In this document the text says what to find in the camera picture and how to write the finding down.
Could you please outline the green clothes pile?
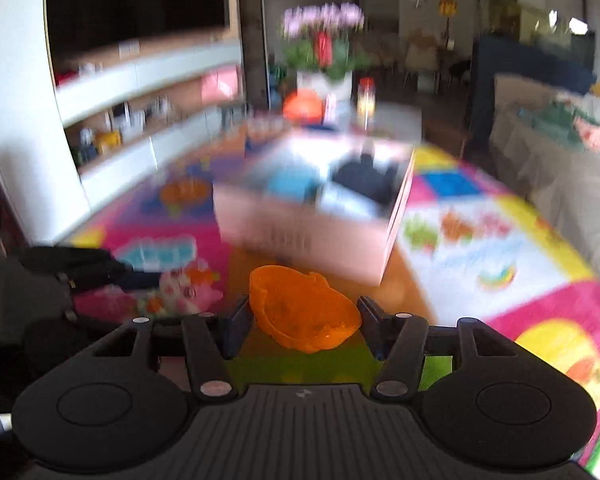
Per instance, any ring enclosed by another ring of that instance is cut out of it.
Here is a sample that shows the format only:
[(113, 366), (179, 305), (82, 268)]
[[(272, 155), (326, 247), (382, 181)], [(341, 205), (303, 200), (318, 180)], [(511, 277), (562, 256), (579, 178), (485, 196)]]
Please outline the green clothes pile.
[(594, 96), (558, 93), (539, 110), (521, 107), (517, 116), (563, 148), (600, 155), (600, 100)]

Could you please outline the pink cardboard box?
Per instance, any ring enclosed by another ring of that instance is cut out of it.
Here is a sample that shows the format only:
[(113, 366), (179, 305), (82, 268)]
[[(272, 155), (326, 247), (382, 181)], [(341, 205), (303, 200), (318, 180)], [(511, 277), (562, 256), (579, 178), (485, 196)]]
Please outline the pink cardboard box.
[[(264, 186), (276, 170), (310, 168), (323, 185), (336, 168), (373, 144), (375, 166), (399, 164), (396, 195), (374, 220), (323, 214), (309, 203), (267, 196)], [(268, 142), (237, 170), (213, 182), (213, 210), (222, 240), (267, 252), (308, 269), (325, 271), (350, 281), (376, 286), (384, 277), (414, 174), (413, 145), (348, 132), (294, 128)]]

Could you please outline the pink orchid potted plant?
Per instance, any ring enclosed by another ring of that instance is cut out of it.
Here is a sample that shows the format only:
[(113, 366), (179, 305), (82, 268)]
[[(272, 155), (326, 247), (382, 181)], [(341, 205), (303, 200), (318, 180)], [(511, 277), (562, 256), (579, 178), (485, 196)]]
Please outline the pink orchid potted plant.
[(363, 10), (354, 3), (296, 6), (284, 11), (280, 36), (286, 41), (286, 65), (298, 90), (311, 90), (322, 100), (351, 99), (353, 73), (368, 65), (368, 57), (352, 46), (365, 25)]

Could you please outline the pink paper bag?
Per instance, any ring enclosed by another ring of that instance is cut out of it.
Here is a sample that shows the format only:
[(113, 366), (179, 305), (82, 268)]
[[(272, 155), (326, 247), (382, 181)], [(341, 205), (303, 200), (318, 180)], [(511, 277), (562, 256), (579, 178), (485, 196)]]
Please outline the pink paper bag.
[(238, 66), (226, 66), (201, 76), (201, 102), (234, 101), (242, 96), (242, 74)]

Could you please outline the black plush toy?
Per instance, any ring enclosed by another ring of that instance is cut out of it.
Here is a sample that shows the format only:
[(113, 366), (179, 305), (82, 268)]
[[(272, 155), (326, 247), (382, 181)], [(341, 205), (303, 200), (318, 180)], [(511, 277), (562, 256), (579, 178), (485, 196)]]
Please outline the black plush toy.
[(385, 169), (378, 169), (375, 166), (375, 148), (367, 143), (361, 154), (342, 162), (330, 180), (380, 206), (388, 207), (396, 195), (394, 181), (398, 170), (399, 164), (393, 160), (386, 163)]

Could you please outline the glass aquarium tank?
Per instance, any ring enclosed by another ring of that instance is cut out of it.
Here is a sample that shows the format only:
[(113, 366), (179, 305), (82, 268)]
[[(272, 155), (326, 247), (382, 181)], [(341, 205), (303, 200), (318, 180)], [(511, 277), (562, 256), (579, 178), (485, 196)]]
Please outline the glass aquarium tank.
[(594, 68), (595, 32), (588, 24), (588, 0), (481, 1), (484, 27), (492, 34)]

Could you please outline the white low table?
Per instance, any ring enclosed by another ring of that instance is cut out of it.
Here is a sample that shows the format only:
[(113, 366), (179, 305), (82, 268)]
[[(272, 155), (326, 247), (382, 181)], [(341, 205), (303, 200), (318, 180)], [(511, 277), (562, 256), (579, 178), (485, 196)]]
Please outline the white low table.
[(422, 110), (406, 104), (377, 102), (375, 114), (365, 119), (358, 116), (355, 104), (346, 103), (337, 110), (332, 126), (341, 132), (368, 133), (409, 144), (422, 142)]

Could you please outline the red lid plastic jar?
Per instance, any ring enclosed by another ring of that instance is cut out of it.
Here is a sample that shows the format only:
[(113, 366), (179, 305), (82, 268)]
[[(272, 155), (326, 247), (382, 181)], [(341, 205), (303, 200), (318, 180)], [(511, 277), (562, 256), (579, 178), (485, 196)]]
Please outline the red lid plastic jar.
[(376, 110), (376, 84), (372, 77), (363, 77), (358, 82), (358, 99), (356, 114), (358, 123), (364, 128), (370, 128)]

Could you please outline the pink pig toy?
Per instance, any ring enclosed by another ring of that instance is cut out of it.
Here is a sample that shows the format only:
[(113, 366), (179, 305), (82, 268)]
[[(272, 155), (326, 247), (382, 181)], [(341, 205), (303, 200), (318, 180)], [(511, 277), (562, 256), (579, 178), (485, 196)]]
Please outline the pink pig toy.
[(223, 299), (215, 287), (220, 274), (189, 264), (160, 275), (158, 289), (140, 295), (137, 311), (148, 318), (180, 318), (209, 312)]

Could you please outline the grey covered sofa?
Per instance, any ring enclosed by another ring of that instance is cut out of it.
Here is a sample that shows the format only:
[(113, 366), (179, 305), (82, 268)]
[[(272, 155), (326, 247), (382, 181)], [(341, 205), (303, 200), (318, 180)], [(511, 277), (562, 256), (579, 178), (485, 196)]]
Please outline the grey covered sofa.
[(521, 107), (539, 110), (562, 92), (582, 98), (530, 78), (496, 75), (490, 152), (500, 180), (532, 203), (600, 278), (600, 155), (563, 148), (517, 116)]

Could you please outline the black television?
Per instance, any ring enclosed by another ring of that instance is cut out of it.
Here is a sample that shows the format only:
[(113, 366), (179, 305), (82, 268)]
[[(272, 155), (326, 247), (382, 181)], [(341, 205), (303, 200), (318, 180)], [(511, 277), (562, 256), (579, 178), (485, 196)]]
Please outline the black television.
[(228, 0), (46, 0), (54, 58), (130, 40), (218, 29), (229, 22)]

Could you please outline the white small box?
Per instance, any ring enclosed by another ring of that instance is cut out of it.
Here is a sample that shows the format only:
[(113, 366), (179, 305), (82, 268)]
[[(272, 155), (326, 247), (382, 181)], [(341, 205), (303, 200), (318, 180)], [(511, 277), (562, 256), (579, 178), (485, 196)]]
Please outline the white small box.
[(315, 207), (323, 214), (355, 220), (374, 220), (384, 213), (378, 203), (335, 182), (326, 182), (316, 194)]

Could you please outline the orange plastic bowl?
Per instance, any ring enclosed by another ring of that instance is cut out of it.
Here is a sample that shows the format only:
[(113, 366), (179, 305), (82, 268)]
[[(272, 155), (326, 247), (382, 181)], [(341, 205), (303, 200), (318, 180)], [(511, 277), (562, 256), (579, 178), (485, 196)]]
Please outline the orange plastic bowl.
[(358, 331), (362, 315), (323, 275), (260, 266), (249, 275), (249, 305), (262, 332), (306, 354), (332, 350)]

